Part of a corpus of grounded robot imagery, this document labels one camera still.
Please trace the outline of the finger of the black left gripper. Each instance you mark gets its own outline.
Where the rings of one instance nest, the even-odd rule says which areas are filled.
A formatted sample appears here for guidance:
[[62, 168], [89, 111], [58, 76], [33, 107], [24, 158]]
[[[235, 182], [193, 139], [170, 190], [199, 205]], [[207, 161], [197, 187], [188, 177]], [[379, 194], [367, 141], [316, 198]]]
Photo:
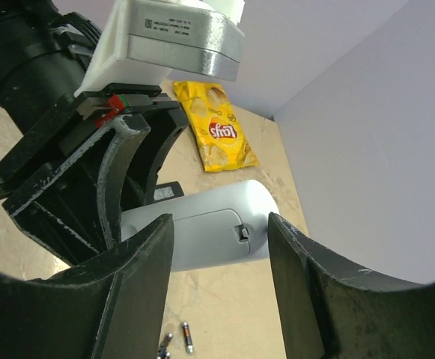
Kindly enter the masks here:
[[140, 114], [118, 115], [58, 167], [40, 168], [3, 204], [29, 238], [73, 266], [121, 240], [121, 194], [150, 132]]

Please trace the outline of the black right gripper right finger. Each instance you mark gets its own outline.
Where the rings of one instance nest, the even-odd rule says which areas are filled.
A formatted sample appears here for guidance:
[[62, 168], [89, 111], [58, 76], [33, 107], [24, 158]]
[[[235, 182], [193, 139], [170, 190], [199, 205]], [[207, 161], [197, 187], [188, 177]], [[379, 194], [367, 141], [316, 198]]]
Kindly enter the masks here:
[[435, 358], [435, 282], [361, 266], [275, 213], [268, 245], [288, 358]]

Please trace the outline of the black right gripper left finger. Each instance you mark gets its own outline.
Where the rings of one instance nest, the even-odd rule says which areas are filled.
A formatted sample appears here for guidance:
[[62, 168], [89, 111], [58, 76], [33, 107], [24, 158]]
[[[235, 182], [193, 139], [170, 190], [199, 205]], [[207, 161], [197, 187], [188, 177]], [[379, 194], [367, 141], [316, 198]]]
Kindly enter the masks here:
[[173, 249], [164, 214], [49, 279], [0, 272], [0, 358], [155, 358]]

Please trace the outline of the yellow Lays chips bag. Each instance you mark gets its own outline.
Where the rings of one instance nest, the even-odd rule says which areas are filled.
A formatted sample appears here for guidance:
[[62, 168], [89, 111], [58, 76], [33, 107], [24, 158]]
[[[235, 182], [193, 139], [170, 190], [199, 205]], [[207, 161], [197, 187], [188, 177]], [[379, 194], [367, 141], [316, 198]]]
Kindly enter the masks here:
[[206, 172], [260, 164], [221, 84], [175, 81], [173, 90], [189, 118]]

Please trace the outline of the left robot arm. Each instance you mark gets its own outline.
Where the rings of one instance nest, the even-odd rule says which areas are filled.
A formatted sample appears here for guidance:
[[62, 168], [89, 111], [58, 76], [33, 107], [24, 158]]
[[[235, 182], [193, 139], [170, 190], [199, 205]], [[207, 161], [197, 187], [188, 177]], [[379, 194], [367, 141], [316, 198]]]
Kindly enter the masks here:
[[0, 201], [69, 265], [122, 240], [121, 214], [153, 203], [189, 121], [157, 85], [78, 92], [100, 30], [51, 1], [0, 1], [0, 106], [22, 133], [0, 161]]

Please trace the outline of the black remote control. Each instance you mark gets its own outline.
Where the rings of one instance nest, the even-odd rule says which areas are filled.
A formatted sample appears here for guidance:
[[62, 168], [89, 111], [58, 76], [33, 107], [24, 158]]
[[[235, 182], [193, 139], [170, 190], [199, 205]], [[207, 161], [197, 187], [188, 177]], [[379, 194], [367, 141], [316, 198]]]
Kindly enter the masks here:
[[178, 181], [162, 183], [156, 186], [153, 193], [154, 203], [184, 196], [183, 189]]

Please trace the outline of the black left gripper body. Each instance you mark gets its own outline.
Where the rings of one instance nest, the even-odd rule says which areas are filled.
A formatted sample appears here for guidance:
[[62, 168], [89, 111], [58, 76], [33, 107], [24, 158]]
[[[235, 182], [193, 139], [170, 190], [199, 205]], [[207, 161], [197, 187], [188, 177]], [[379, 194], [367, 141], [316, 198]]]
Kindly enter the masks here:
[[171, 147], [189, 125], [179, 103], [154, 85], [110, 84], [97, 92], [60, 97], [0, 161], [0, 200], [13, 194], [50, 162], [61, 164], [84, 140], [119, 114], [140, 114], [150, 133], [133, 156], [124, 182], [124, 209], [154, 202], [158, 173]]

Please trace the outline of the white remote control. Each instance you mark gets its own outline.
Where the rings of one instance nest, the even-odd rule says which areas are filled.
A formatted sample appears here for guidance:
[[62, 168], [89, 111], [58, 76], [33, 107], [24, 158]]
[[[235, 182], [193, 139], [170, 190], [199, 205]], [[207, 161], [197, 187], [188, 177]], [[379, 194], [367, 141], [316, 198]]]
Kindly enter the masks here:
[[124, 211], [121, 238], [126, 240], [162, 214], [172, 215], [172, 271], [188, 271], [266, 259], [268, 218], [278, 213], [270, 191], [257, 180]]

